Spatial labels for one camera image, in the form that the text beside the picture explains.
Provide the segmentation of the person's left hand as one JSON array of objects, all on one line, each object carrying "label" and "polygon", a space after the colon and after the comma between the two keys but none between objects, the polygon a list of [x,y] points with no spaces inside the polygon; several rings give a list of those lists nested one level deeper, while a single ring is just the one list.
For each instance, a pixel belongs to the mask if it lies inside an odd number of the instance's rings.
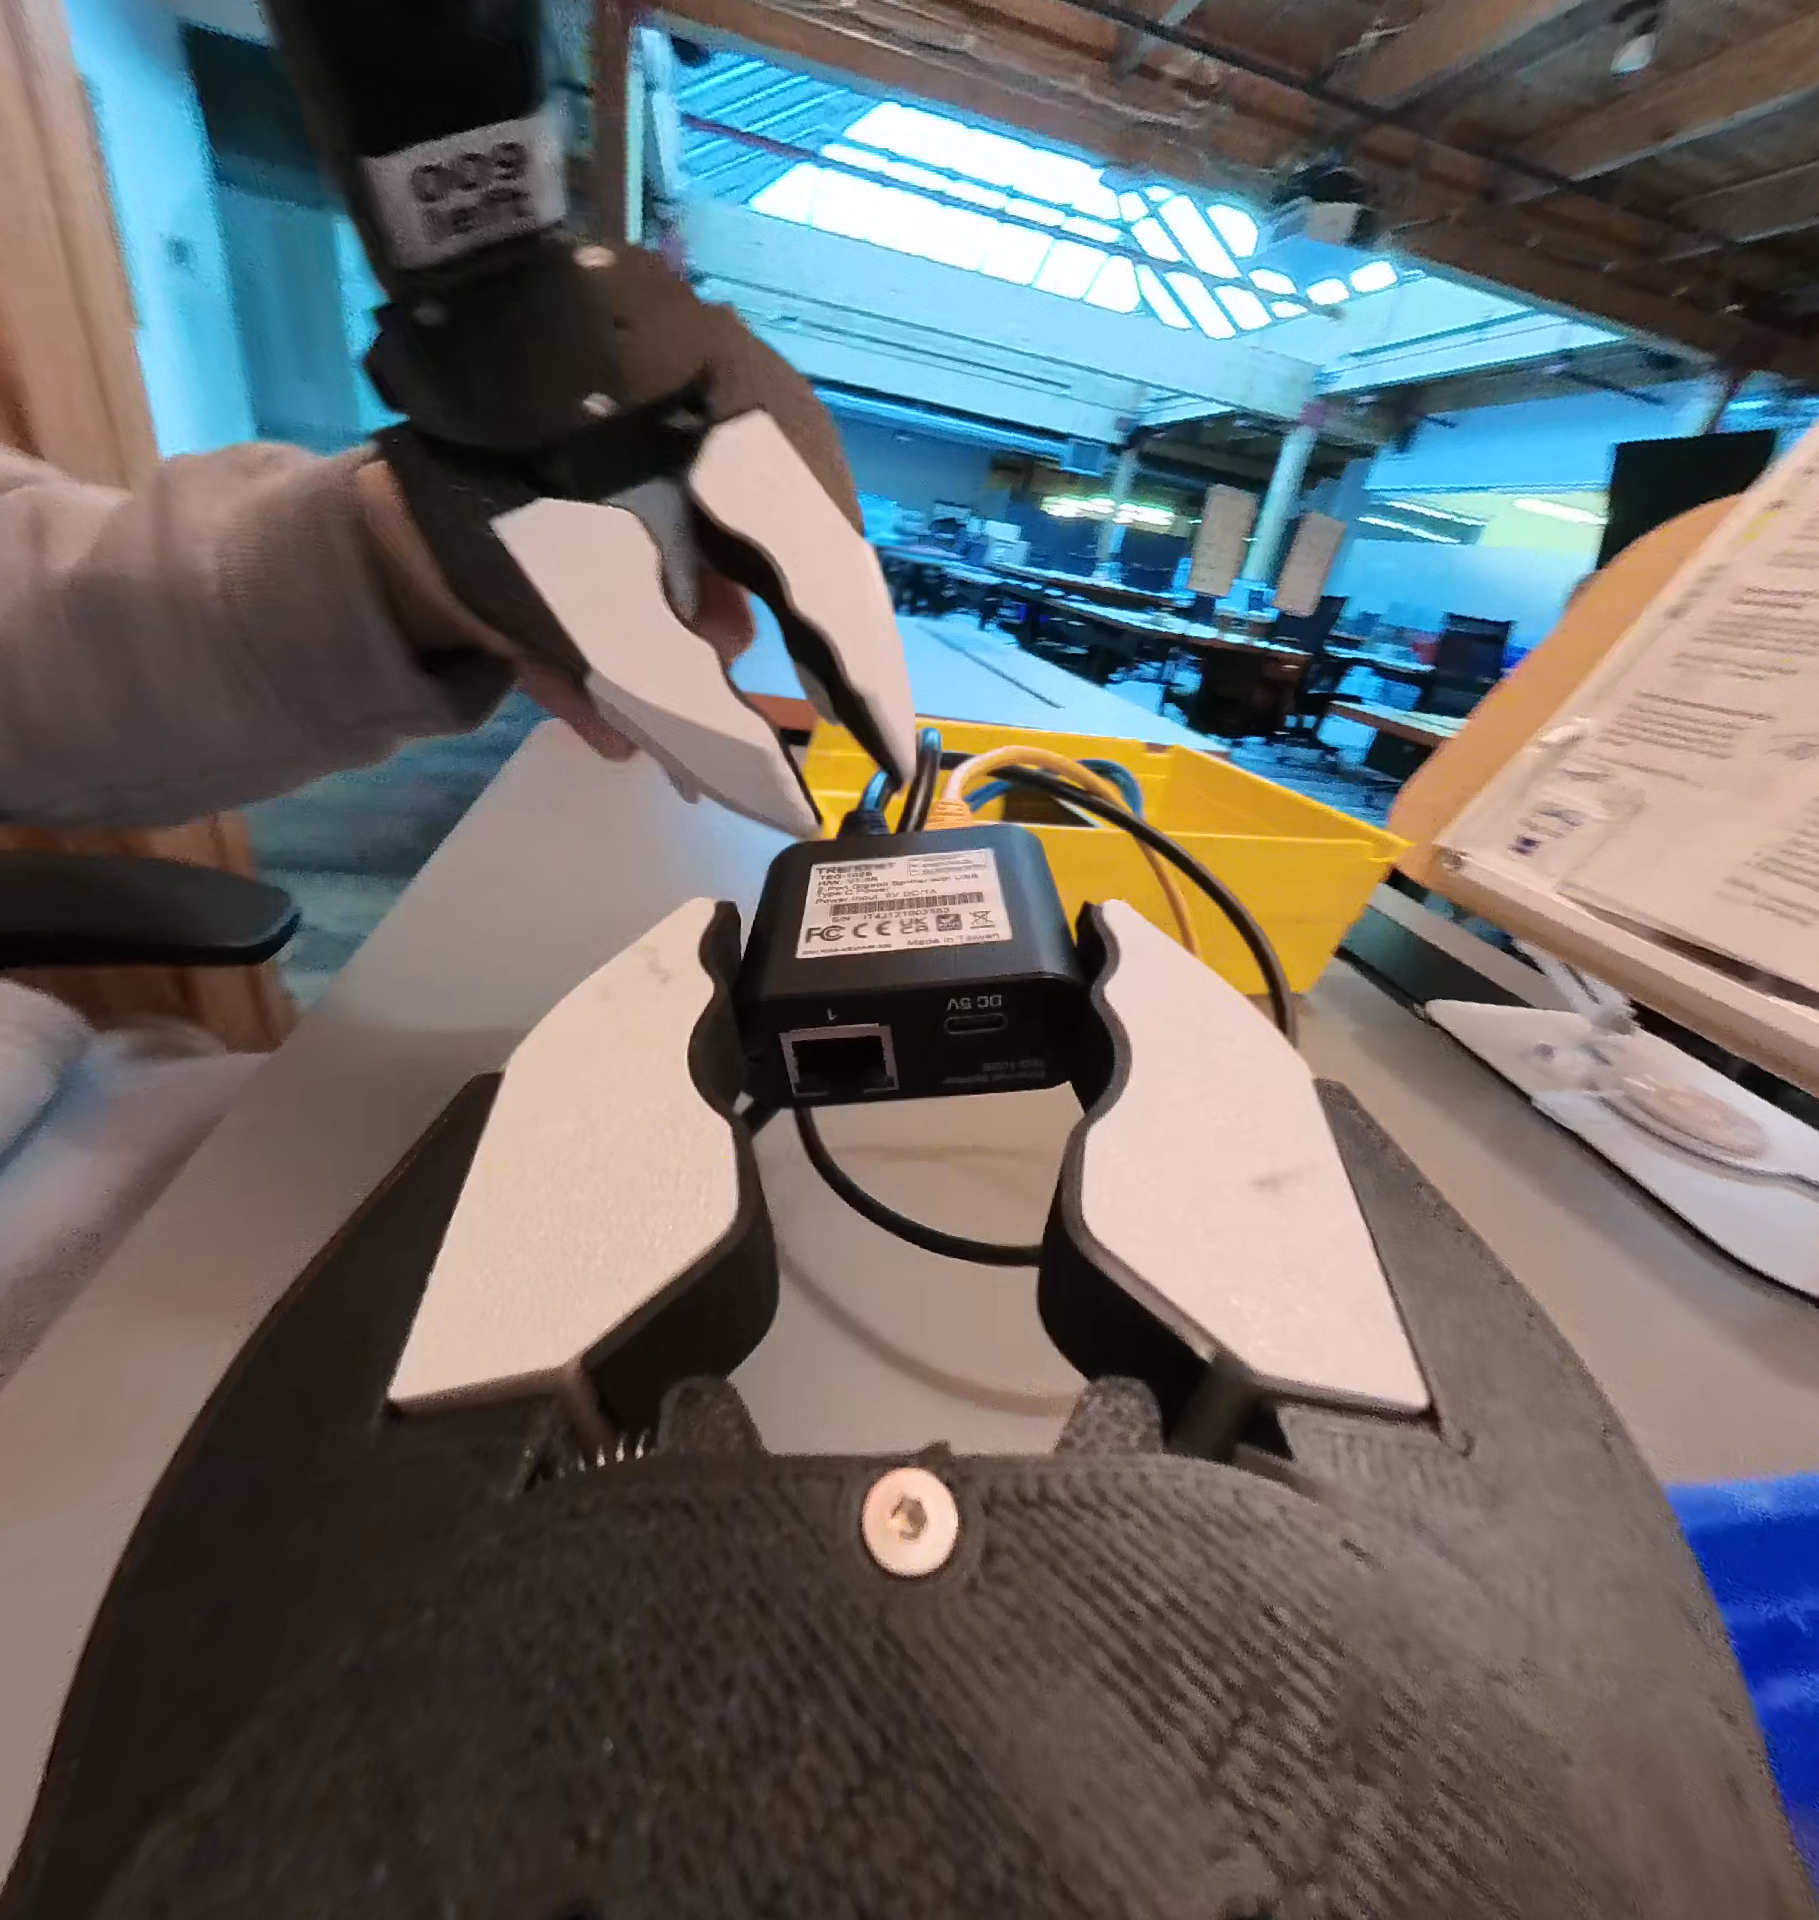
[{"label": "person's left hand", "polygon": [[[730,671],[733,662],[751,647],[755,636],[752,601],[748,594],[723,578],[720,572],[705,567],[693,614],[693,628],[716,653],[722,667]],[[636,754],[636,739],[596,704],[583,683],[557,667],[544,662],[527,645],[504,641],[500,650],[515,662],[519,685],[554,719],[560,719],[594,752],[612,763],[622,763]]]}]

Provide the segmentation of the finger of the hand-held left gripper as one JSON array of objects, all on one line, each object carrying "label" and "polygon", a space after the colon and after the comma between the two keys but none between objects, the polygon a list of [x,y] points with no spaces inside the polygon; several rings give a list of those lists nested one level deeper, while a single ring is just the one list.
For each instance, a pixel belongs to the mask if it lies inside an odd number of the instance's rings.
[{"label": "finger of the hand-held left gripper", "polygon": [[765,411],[711,424],[684,488],[705,559],[774,614],[817,715],[905,787],[920,754],[913,690],[862,523]]},{"label": "finger of the hand-held left gripper", "polygon": [[560,626],[587,695],[686,796],[792,838],[817,834],[775,728],[699,631],[703,557],[684,492],[534,496],[491,530]]}]

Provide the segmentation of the person's left forearm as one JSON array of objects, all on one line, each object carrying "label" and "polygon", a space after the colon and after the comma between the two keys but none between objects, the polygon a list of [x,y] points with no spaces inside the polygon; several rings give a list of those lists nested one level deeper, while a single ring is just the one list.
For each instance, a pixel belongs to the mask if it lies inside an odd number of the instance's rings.
[{"label": "person's left forearm", "polygon": [[96,486],[0,444],[0,826],[138,831],[491,717],[515,662],[374,447]]}]

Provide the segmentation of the black monitor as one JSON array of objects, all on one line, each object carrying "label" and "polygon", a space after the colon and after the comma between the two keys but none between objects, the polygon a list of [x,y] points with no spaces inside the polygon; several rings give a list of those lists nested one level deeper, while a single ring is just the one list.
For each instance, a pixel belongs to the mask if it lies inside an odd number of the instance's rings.
[{"label": "black monitor", "polygon": [[1595,571],[1676,515],[1746,492],[1777,452],[1771,427],[1619,442]]}]

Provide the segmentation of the tan wooden board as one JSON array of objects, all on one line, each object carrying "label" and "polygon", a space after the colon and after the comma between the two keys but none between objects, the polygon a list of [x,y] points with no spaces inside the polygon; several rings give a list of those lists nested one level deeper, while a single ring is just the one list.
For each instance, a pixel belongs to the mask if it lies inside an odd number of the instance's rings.
[{"label": "tan wooden board", "polygon": [[1446,878],[1443,834],[1609,667],[1623,640],[1670,581],[1694,564],[1698,549],[1717,541],[1730,518],[1761,506],[1767,492],[1777,492],[1777,486],[1758,483],[1748,492],[1674,515],[1579,585],[1556,628],[1482,698],[1455,739],[1402,787],[1392,806],[1392,833],[1407,840],[1398,861],[1400,887],[1417,896],[1456,897]]}]

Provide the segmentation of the grey adjacent table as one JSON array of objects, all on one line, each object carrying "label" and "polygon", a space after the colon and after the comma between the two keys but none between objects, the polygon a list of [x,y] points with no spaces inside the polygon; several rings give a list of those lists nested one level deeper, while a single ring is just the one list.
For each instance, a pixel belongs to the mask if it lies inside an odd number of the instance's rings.
[{"label": "grey adjacent table", "polygon": [[963,614],[899,614],[898,633],[922,717],[1218,750],[1161,709],[1154,681],[1087,681]]}]

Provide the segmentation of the yellow plastic bin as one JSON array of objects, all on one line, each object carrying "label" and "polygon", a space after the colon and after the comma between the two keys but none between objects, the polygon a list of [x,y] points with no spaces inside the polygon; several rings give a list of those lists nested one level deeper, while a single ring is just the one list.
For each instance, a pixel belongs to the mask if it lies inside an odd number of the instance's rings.
[{"label": "yellow plastic bin", "polygon": [[[1017,742],[1123,764],[1140,787],[1149,823],[1242,902],[1295,994],[1317,986],[1405,848],[1383,827],[1185,745],[948,719],[940,730],[945,760]],[[1071,918],[1087,900],[1123,900],[1161,931],[1175,931],[1144,855],[1121,831],[1082,821],[1045,794],[1025,790],[993,796],[987,818],[1019,819],[1038,834]]]}]

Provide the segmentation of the blue plastic bin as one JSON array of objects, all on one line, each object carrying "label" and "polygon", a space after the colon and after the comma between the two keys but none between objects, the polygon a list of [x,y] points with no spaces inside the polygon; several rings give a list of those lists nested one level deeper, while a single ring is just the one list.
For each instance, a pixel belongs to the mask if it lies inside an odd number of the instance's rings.
[{"label": "blue plastic bin", "polygon": [[1819,1474],[1679,1483],[1668,1501],[1734,1642],[1819,1896]]}]

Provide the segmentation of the clear plastic blister pack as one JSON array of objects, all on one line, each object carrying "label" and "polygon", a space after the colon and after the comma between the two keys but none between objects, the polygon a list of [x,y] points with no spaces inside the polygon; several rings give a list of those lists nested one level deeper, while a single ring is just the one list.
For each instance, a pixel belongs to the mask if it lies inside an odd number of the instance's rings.
[{"label": "clear plastic blister pack", "polygon": [[1819,1304],[1819,1131],[1650,1033],[1597,977],[1549,960],[1556,1007],[1437,998],[1426,1019],[1668,1213]]}]

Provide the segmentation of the white desk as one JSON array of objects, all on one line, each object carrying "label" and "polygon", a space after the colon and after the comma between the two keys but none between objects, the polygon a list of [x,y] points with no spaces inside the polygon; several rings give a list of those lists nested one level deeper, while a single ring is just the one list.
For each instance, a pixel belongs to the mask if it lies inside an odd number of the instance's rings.
[{"label": "white desk", "polygon": [[[72,1665],[153,1483],[298,1272],[449,1101],[688,897],[752,903],[774,834],[538,730],[138,1234],[0,1395],[0,1667]],[[1819,1472],[1819,1308],[1688,1234],[1337,963],[1306,1054],[1527,1284],[1666,1481]],[[1078,1392],[1023,1272],[911,1253],[757,1154],[781,1250],[741,1374],[784,1453],[1043,1453]]]}]

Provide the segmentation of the instruction sheet on stand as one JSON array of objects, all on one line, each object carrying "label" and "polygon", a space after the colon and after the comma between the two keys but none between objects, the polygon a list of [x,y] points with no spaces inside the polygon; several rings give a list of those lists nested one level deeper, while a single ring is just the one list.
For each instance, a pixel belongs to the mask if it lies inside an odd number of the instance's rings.
[{"label": "instruction sheet on stand", "polygon": [[1453,902],[1819,1099],[1819,419],[1440,838]]}]

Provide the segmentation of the black network adapter box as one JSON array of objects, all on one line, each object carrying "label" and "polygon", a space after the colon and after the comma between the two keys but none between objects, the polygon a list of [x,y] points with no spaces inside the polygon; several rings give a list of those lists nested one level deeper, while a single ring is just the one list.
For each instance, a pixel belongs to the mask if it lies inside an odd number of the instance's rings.
[{"label": "black network adapter box", "polygon": [[1064,1086],[1087,979],[1041,840],[991,821],[781,851],[731,1004],[751,1099],[831,1108]]}]

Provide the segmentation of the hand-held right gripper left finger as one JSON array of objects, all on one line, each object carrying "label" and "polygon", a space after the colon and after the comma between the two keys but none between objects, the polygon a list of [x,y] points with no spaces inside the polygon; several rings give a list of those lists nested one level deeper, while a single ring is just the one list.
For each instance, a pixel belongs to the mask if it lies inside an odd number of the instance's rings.
[{"label": "hand-held right gripper left finger", "polygon": [[397,1412],[556,1398],[657,1418],[771,1331],[741,953],[736,903],[689,900],[515,1046],[395,1365]]}]

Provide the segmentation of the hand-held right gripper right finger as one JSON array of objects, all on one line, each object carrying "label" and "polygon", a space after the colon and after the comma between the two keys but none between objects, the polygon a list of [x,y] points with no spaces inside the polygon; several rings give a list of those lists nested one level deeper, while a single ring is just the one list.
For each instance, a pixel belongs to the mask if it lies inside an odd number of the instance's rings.
[{"label": "hand-held right gripper right finger", "polygon": [[1303,1057],[1123,902],[1083,907],[1082,1102],[1038,1311],[1085,1379],[1166,1418],[1215,1387],[1423,1418],[1432,1389]]}]

